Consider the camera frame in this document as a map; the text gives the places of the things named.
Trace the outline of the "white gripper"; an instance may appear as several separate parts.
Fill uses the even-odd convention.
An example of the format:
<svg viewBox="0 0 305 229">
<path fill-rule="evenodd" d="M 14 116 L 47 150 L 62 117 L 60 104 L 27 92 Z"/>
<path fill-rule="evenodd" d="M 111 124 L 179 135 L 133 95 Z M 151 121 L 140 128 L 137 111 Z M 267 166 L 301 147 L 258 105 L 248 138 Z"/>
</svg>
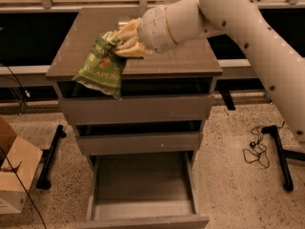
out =
<svg viewBox="0 0 305 229">
<path fill-rule="evenodd" d="M 115 37 L 126 42 L 139 35 L 140 41 L 131 48 L 113 52 L 125 58 L 140 58 L 154 52 L 165 52 L 175 46 L 166 24 L 166 8 L 164 6 L 147 10 L 142 18 L 129 21 L 116 34 Z"/>
</svg>

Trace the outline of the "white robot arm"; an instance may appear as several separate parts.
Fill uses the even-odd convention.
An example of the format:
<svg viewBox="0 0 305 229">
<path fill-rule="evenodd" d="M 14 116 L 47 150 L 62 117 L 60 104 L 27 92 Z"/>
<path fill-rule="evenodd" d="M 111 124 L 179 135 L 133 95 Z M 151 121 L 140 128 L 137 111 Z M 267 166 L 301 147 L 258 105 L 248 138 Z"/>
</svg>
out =
<svg viewBox="0 0 305 229">
<path fill-rule="evenodd" d="M 243 51 L 295 139 L 305 141 L 305 60 L 265 21 L 254 0 L 180 0 L 147 10 L 115 36 L 124 57 L 166 52 L 203 34 Z"/>
</svg>

